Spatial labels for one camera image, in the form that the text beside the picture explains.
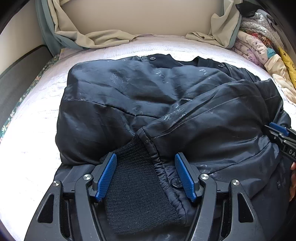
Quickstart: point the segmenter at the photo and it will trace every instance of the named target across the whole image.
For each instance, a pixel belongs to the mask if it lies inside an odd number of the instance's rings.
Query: human hand
[[[292,175],[291,175],[291,186],[290,186],[290,200],[291,201],[294,196],[295,196],[295,192],[296,192],[296,163],[293,162],[292,166],[291,166],[291,170]]]

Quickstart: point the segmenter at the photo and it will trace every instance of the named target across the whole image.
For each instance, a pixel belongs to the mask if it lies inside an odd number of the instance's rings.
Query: bed mattress
[[[32,216],[61,164],[54,138],[69,69],[84,61],[156,53],[171,54],[179,61],[191,61],[196,56],[211,58],[246,68],[261,80],[271,78],[264,69],[230,50],[177,36],[146,36],[105,49],[62,51],[60,60],[21,103],[0,144],[0,219],[16,241],[24,240]],[[296,129],[296,106],[277,87]]]

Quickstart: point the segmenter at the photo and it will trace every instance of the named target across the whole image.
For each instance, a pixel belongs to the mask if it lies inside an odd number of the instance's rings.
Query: silver bolt
[[[239,185],[239,181],[234,179],[231,181],[233,185],[238,186]]]
[[[60,181],[54,181],[52,184],[56,187],[60,184]]]
[[[91,179],[91,175],[90,175],[90,174],[85,174],[85,175],[83,176],[83,179],[84,179],[84,180],[89,180],[89,179]]]
[[[200,178],[203,179],[203,180],[208,180],[209,179],[209,175],[207,175],[207,174],[201,174],[200,175]]]

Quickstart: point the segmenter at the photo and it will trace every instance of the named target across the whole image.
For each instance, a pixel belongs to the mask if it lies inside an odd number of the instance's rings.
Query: blue gripper pad
[[[194,191],[194,182],[179,154],[175,155],[175,167],[177,169],[186,196],[191,199],[192,202],[195,202],[197,197]]]
[[[96,193],[96,200],[98,202],[100,202],[106,196],[106,193],[109,188],[116,166],[117,166],[117,157],[115,154],[113,154],[103,174],[101,175],[100,180],[98,181],[98,191]]]
[[[286,128],[284,128],[283,126],[280,126],[274,122],[269,123],[269,127],[281,132],[284,136],[289,136],[289,132]]]

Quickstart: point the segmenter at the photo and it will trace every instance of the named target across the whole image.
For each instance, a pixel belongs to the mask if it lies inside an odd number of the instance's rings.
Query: pile of clothes
[[[278,31],[274,19],[257,9],[251,15],[243,15],[232,50],[266,69],[288,101],[296,104],[296,68]]]

